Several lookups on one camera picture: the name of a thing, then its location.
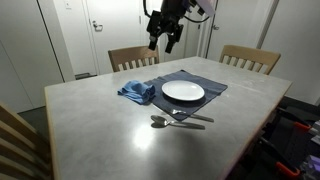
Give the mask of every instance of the gray placemat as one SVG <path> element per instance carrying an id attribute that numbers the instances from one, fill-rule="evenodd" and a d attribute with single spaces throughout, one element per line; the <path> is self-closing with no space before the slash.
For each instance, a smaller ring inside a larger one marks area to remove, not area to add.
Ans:
<path id="1" fill-rule="evenodd" d="M 170 98 L 162 92 L 162 85 L 166 82 L 174 80 L 184 80 L 196 83 L 204 89 L 205 95 L 201 99 L 196 101 L 180 101 Z M 224 90 L 228 88 L 227 85 L 190 74 L 184 70 L 152 79 L 145 82 L 145 84 L 155 86 L 155 97 L 151 99 L 151 102 L 155 106 L 162 109 L 163 111 L 170 111 L 170 109 L 183 110 L 187 112 L 188 115 L 193 114 L 194 112 L 199 110 L 202 106 L 210 102 L 216 96 L 219 96 Z M 170 116 L 178 121 L 186 119 L 188 115 L 170 114 Z"/>

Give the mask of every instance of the spoon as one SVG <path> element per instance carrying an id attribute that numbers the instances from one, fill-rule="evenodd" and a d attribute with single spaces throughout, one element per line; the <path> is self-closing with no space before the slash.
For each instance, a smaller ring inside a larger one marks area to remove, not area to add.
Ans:
<path id="1" fill-rule="evenodd" d="M 178 121 L 168 121 L 166 118 L 162 116 L 157 116 L 157 115 L 152 115 L 151 119 L 161 125 L 161 126 L 177 126 L 177 127 L 184 127 L 184 128 L 194 128 L 194 129 L 205 129 L 204 126 L 199 125 L 199 124 L 194 124 L 194 123 L 187 123 L 187 122 L 178 122 Z"/>

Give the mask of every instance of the white plate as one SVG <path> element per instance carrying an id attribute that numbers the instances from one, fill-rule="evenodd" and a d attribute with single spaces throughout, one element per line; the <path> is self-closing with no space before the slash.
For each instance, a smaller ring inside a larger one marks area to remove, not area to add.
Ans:
<path id="1" fill-rule="evenodd" d="M 167 96 L 182 101 L 195 101 L 204 96 L 202 87 L 189 81 L 169 81 L 162 86 L 162 91 Z"/>

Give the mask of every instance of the floor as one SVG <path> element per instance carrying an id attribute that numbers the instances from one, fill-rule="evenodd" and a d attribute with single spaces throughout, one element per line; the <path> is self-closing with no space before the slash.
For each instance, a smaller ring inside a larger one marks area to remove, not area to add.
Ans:
<path id="1" fill-rule="evenodd" d="M 287 108 L 288 111 L 302 119 L 320 120 L 319 106 L 310 106 L 290 98 L 284 98 L 280 103 L 280 106 L 281 105 L 290 106 Z M 29 124 L 35 127 L 45 138 L 49 139 L 48 121 L 45 107 L 22 112 L 19 113 L 19 115 L 28 121 Z M 270 142 L 272 142 L 279 149 L 279 151 L 283 152 L 285 150 L 291 129 L 292 122 L 284 120 L 280 122 L 279 126 L 277 126 L 276 130 L 274 131 Z M 228 179 L 269 180 L 279 179 L 279 176 L 274 168 L 274 160 L 266 153 L 262 152 L 259 154 L 257 162 L 249 172 L 240 168 L 235 176 L 232 176 Z"/>

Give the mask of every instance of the silverware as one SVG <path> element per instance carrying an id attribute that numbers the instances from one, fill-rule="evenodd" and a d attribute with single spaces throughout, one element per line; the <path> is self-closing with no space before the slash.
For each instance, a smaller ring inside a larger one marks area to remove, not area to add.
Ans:
<path id="1" fill-rule="evenodd" d="M 181 111 L 181 110 L 178 110 L 178 109 L 172 109 L 170 111 L 170 113 L 171 114 L 185 114 L 185 115 L 188 115 L 187 112 Z M 198 115 L 198 114 L 191 114 L 190 117 L 201 119 L 201 120 L 205 120 L 205 121 L 209 121 L 209 122 L 214 122 L 214 119 L 209 118 L 209 117 L 205 117 L 205 116 L 201 116 L 201 115 Z"/>
<path id="2" fill-rule="evenodd" d="M 178 126 L 178 127 L 184 127 L 184 128 L 196 128 L 196 129 L 205 129 L 204 126 L 194 123 L 187 123 L 187 122 L 178 122 L 178 121 L 168 121 L 166 118 L 162 116 L 152 115 L 151 119 L 162 126 Z"/>

